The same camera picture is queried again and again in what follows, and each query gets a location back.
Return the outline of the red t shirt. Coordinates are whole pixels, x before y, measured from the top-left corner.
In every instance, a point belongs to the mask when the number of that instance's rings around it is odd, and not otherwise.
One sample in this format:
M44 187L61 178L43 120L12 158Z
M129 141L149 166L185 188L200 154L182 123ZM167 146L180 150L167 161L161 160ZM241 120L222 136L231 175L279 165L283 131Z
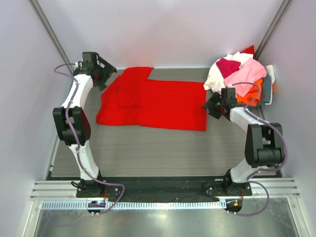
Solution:
M127 68L101 95L96 123L206 131L201 82L149 79L150 67Z

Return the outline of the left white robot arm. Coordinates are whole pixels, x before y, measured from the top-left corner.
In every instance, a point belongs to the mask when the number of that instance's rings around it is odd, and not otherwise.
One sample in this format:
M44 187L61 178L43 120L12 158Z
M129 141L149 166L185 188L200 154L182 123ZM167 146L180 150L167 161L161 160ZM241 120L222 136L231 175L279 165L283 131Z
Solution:
M96 165L89 140L91 126L84 106L90 90L95 87L103 91L106 82L117 70L96 52L83 52L82 59L73 64L69 75L73 84L65 102L53 109L57 135L72 151L80 171L80 181L72 181L77 197L100 197L106 191L100 169Z

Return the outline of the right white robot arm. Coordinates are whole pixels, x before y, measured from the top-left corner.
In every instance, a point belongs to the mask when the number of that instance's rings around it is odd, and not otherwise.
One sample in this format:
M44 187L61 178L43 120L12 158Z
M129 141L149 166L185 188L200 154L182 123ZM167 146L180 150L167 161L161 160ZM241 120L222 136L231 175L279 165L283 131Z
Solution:
M279 123L260 120L244 106L237 104L234 88L223 88L215 92L203 105L210 116L237 124L246 132L244 159L234 168L227 170L222 181L204 183L210 197L251 196L249 180L260 171L275 170L285 159L282 127Z

